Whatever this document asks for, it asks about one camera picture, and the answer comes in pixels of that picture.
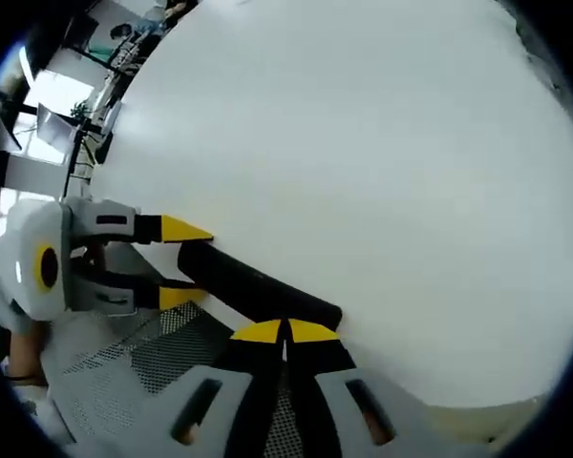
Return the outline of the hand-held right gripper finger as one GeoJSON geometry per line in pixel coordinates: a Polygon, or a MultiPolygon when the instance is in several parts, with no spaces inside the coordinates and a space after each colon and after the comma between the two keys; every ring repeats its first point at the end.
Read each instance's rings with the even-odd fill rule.
{"type": "Polygon", "coordinates": [[[199,302],[205,291],[190,281],[128,275],[85,268],[71,279],[71,309],[104,315],[134,315],[142,309],[167,311],[199,302]]]}
{"type": "Polygon", "coordinates": [[[128,243],[212,241],[214,236],[181,219],[141,214],[135,207],[111,200],[74,202],[74,238],[128,243]]]}

